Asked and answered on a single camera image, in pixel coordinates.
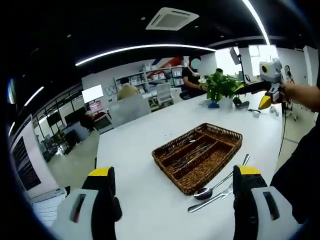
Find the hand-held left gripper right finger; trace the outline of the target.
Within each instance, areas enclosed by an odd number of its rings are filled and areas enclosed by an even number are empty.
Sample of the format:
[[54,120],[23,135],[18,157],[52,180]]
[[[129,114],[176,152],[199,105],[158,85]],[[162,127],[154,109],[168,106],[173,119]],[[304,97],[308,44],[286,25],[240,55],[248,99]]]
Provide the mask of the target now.
[[302,227],[290,202],[254,167],[233,167],[234,240],[294,240]]

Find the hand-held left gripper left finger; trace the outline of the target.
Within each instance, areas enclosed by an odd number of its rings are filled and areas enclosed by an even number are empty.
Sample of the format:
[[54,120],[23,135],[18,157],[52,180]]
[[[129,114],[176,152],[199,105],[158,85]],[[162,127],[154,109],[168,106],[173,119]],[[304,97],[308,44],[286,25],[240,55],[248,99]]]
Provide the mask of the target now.
[[122,215],[114,167],[96,168],[59,204],[51,232],[57,240],[115,240]]

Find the person's right hand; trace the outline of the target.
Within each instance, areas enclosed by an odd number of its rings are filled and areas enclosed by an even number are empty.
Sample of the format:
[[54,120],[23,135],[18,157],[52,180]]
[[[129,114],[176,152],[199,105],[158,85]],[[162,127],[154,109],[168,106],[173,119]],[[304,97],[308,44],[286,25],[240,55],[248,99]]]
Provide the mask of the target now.
[[282,82],[278,88],[279,96],[276,100],[272,100],[273,104],[295,100],[297,98],[297,84],[292,82]]

